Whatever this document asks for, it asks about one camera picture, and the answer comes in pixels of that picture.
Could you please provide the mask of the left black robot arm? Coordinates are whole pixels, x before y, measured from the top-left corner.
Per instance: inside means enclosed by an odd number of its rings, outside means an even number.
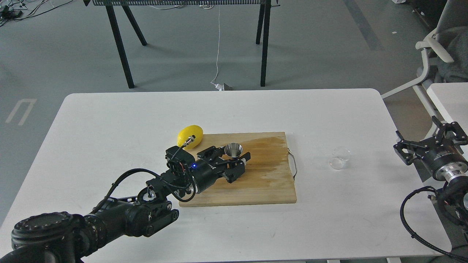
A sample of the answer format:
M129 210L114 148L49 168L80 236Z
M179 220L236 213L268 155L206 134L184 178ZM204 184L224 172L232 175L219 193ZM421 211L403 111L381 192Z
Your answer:
M181 146L166 150L168 170L162 174L135 168L124 172L112 184L103 200L85 215L43 213L19 221L11 233L13 251L1 258L2 263L81 263L108 243L123 235L150 237L179 218L168 196L180 202L191 201L219 179L228 183L245 173L249 152L238 143L211 146L197 153L187 152L196 137L191 135ZM130 175L149 173L137 196L112 198L120 183Z

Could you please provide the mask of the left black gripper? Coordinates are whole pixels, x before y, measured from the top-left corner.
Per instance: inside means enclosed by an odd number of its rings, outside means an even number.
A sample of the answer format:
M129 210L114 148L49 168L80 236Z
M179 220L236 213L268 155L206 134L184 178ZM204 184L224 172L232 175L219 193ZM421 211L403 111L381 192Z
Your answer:
M216 148L214 145L197 153L198 160L190 165L197 194L212 186L218 178L232 183L245 173L247 161L251 159L250 152L235 159L216 158L224 154L224 147Z

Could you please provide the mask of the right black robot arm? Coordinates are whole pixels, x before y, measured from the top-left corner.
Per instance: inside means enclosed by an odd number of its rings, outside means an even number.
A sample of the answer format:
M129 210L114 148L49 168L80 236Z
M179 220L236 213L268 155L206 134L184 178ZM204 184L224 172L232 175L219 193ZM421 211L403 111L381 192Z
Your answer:
M415 160L421 161L432 178L444 182L444 185L440 189L424 186L413 190L400 206L400 219L411 238L438 253L466 263L466 257L442 250L421 238L409 226L404 216L408 200L418 193L429 192L428 198L435 201L439 212L451 223L460 226L464 236L467 236L468 215L465 201L468 190L467 160L458 149L460 145L467 145L467 134L457 122L443 123L434 115L431 119L436 126L435 135L417 142L404 139L401 133L396 131L399 141L393 145L393 149L408 166Z

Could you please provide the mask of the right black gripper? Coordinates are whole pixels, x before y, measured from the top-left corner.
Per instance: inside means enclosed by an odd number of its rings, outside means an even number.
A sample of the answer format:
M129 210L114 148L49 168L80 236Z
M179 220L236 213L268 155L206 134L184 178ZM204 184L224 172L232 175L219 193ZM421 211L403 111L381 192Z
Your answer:
M399 140L393 145L393 149L407 166L414 163L417 151L417 157L433 179L449 182L467 172L467 160L454 146L467 145L467 134L458 122L442 123L435 115L431 120L437 127L435 143L408 141L396 130Z

